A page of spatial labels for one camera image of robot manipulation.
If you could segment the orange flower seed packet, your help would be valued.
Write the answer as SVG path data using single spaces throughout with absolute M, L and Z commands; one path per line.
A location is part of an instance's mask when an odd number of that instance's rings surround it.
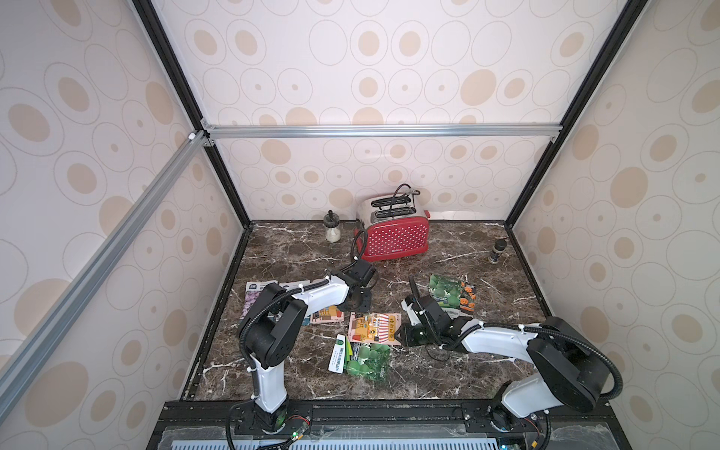
M 460 283 L 461 292 L 459 294 L 459 309 L 468 314 L 474 314 L 476 310 L 477 293 L 474 285 L 461 281 Z

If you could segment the white orange-text seed packet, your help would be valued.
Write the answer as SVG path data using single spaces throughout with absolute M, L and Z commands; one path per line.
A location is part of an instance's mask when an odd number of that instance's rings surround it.
M 399 313 L 355 313 L 350 316 L 348 339 L 357 343 L 399 346 L 396 333 L 401 327 Z

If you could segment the purple flower seed packet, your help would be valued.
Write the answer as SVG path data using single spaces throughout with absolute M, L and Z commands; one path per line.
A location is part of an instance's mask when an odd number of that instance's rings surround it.
M 243 311 L 241 318 L 244 319 L 251 310 L 252 306 L 256 303 L 260 293 L 266 288 L 267 285 L 276 283 L 275 280 L 270 281 L 248 281 L 246 283 L 245 290 L 245 303 L 243 305 Z

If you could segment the orange marigold seed packet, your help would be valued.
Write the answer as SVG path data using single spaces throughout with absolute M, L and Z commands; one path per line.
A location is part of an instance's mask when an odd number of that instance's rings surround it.
M 311 314 L 311 324 L 333 324 L 344 321 L 344 312 L 337 306 L 326 307 Z

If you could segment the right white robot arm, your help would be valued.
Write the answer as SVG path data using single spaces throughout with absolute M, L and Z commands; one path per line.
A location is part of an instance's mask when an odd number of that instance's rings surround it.
M 592 412 L 620 396 L 622 373 L 611 359 L 559 317 L 541 324 L 498 324 L 466 315 L 450 316 L 430 295 L 409 294 L 402 308 L 410 324 L 400 332 L 409 346 L 437 345 L 461 354 L 498 354 L 534 365 L 536 373 L 505 382 L 487 415 L 508 431 L 519 419 L 565 406 Z

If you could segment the white green-text seed packet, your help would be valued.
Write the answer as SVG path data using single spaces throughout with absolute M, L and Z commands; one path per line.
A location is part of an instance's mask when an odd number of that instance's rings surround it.
M 442 308 L 468 309 L 471 303 L 467 296 L 465 283 L 458 279 L 451 279 L 451 277 L 431 274 L 429 293 Z

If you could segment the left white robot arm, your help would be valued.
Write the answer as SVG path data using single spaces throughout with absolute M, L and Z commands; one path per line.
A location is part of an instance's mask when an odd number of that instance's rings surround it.
M 238 327 L 239 350 L 249 365 L 252 398 L 260 411 L 275 414 L 287 401 L 284 361 L 303 322 L 329 307 L 363 311 L 376 273 L 373 264 L 359 259 L 309 283 L 264 286 Z

